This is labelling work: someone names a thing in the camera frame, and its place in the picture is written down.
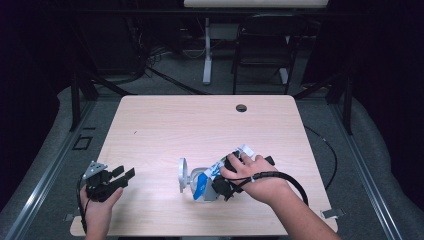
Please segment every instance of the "wooden tabletop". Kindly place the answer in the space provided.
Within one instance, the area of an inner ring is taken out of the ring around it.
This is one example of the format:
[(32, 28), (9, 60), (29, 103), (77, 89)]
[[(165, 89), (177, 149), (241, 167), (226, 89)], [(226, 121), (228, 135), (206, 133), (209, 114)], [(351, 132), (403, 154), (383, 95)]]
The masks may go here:
[(185, 7), (325, 8), (328, 0), (184, 0)]
[[(240, 104), (245, 112), (236, 110)], [(113, 208), (109, 235), (286, 235), (272, 210), (245, 192), (209, 203), (195, 202), (190, 187), (180, 193), (180, 157), (187, 159), (190, 173), (242, 144), (272, 156), (277, 169), (304, 187), (317, 215), (331, 209), (292, 97), (127, 96), (97, 160), (109, 171), (123, 165), (136, 172)], [(71, 226), (75, 236), (84, 235), (80, 220)], [(334, 219), (324, 221), (337, 231)]]

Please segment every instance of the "chair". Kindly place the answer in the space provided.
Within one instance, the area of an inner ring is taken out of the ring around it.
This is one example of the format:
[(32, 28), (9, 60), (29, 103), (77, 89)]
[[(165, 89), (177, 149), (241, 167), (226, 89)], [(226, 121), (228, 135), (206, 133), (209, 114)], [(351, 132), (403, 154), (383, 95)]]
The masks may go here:
[(231, 69), (234, 74), (233, 94), (236, 94), (238, 85), (238, 66), (275, 68), (274, 75), (280, 68), (288, 69), (288, 79), (284, 88), (284, 94), (287, 94), (297, 45), (307, 30), (307, 25), (307, 20), (297, 15), (255, 14), (247, 17), (237, 31), (236, 50)]

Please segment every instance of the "chair backrest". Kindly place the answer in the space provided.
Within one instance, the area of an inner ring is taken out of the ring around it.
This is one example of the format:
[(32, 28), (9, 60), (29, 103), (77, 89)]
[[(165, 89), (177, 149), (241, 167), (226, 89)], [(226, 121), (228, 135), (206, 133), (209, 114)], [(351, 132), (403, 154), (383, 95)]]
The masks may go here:
[(298, 15), (255, 14), (247, 17), (239, 26), (239, 35), (301, 36), (307, 28), (307, 20)]

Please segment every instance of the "table hole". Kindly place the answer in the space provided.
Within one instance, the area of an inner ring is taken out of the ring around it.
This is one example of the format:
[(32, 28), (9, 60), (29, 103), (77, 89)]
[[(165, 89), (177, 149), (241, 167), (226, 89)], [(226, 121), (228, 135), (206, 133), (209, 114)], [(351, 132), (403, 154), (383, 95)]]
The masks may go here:
[(239, 104), (239, 105), (236, 106), (236, 110), (237, 110), (237, 112), (246, 112), (247, 107), (244, 104)]

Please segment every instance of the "person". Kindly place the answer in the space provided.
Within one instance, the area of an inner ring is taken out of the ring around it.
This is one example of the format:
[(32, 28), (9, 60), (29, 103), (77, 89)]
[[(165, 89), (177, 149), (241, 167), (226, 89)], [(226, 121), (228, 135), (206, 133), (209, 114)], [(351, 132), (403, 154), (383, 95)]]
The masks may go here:
[[(243, 162), (239, 161), (234, 154), (229, 154), (227, 158), (236, 169), (236, 172), (232, 172), (221, 167), (220, 173), (227, 179), (240, 179), (259, 172), (278, 171), (261, 155), (256, 155), (255, 160), (252, 160), (248, 155), (242, 153)], [(235, 184), (241, 182), (242, 180), (233, 181)], [(292, 239), (340, 239), (321, 218), (303, 203), (286, 180), (261, 178), (242, 188), (255, 200), (271, 207)], [(119, 188), (105, 202), (88, 204), (86, 211), (87, 240), (106, 238), (112, 217), (112, 207), (121, 197), (122, 192), (123, 189)], [(80, 194), (83, 206), (85, 206), (88, 201), (85, 186), (81, 189)]]

